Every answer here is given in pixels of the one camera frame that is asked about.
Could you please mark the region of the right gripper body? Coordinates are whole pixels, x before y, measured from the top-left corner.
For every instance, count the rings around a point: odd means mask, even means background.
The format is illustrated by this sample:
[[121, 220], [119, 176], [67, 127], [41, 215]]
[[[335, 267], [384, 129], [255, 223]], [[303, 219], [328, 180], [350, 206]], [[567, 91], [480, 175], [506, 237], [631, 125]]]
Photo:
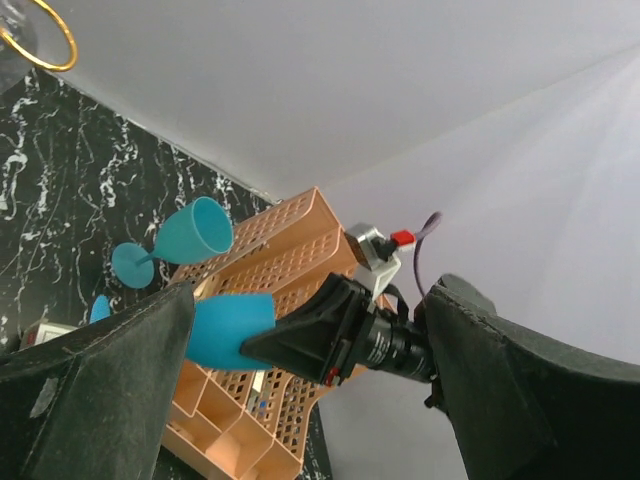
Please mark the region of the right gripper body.
[[335, 334], [330, 343], [324, 385], [340, 386], [354, 369], [359, 338], [366, 335], [367, 318], [376, 309], [372, 293], [358, 281], [334, 274], [335, 291], [331, 295], [330, 317]]

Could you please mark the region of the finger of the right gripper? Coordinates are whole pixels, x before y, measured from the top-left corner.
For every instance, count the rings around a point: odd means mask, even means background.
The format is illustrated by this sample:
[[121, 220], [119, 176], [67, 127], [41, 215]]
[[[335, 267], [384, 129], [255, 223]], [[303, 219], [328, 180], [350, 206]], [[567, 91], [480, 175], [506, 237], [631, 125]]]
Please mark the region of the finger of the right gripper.
[[345, 289], [319, 291], [272, 329], [245, 340], [240, 353], [310, 382], [331, 385], [339, 378], [341, 328], [349, 303]]

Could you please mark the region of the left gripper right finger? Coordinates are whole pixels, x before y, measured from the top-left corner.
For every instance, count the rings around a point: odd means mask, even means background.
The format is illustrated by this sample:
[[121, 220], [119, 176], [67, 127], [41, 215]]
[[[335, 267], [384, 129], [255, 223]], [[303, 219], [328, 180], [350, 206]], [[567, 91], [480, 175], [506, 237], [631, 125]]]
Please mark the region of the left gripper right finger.
[[445, 274], [423, 299], [436, 377], [470, 479], [636, 479], [639, 367], [497, 314]]

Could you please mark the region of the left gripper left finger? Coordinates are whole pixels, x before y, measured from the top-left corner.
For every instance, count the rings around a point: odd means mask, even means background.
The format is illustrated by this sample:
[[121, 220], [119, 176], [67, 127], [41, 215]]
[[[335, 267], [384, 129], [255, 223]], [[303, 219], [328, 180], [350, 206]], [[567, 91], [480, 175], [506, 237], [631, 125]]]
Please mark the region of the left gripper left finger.
[[149, 479], [195, 303], [174, 284], [1, 358], [4, 479]]

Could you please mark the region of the blue wine glass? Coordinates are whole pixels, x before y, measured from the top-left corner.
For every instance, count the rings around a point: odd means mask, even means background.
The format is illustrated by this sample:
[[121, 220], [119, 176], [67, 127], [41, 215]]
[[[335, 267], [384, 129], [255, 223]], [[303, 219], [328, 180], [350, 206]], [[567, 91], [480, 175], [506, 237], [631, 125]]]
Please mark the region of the blue wine glass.
[[234, 242], [233, 224], [225, 209], [206, 196], [193, 200], [166, 219], [151, 250], [125, 242], [111, 256], [112, 270], [125, 286], [147, 287], [155, 275], [154, 261], [193, 265], [226, 254]]
[[196, 302], [185, 286], [150, 295], [118, 313], [98, 297], [92, 324], [70, 336], [79, 365], [109, 379], [175, 382], [184, 360], [223, 371], [268, 371], [272, 365], [240, 353], [249, 338], [275, 327], [270, 294], [218, 295]]

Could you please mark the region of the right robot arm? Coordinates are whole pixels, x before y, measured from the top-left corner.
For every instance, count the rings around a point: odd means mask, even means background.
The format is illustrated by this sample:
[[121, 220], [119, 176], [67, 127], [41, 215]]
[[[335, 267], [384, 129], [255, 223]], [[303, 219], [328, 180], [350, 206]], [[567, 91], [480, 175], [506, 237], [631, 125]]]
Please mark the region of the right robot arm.
[[357, 281], [331, 273], [274, 328], [245, 340], [240, 353], [329, 387], [341, 385], [357, 365], [430, 382], [435, 365], [425, 324], [409, 320], [397, 287], [383, 292], [397, 299], [395, 310], [378, 306]]

